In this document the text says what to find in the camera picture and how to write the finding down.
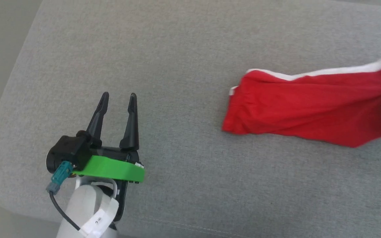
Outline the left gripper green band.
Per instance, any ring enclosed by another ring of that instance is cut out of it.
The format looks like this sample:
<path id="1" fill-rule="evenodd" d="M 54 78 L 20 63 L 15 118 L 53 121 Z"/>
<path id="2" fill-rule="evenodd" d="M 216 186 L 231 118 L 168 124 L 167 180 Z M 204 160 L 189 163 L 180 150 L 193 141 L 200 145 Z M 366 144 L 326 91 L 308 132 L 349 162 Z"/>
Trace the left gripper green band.
<path id="1" fill-rule="evenodd" d="M 102 146 L 101 132 L 104 115 L 108 109 L 109 93 L 104 92 L 86 129 L 91 148 Z M 128 104 L 128 121 L 120 148 L 101 147 L 92 149 L 92 157 L 82 171 L 74 170 L 79 176 L 112 179 L 116 188 L 111 196 L 118 202 L 114 222 L 121 220 L 125 207 L 128 183 L 144 181 L 145 170 L 139 159 L 139 116 L 137 95 L 132 93 Z"/>

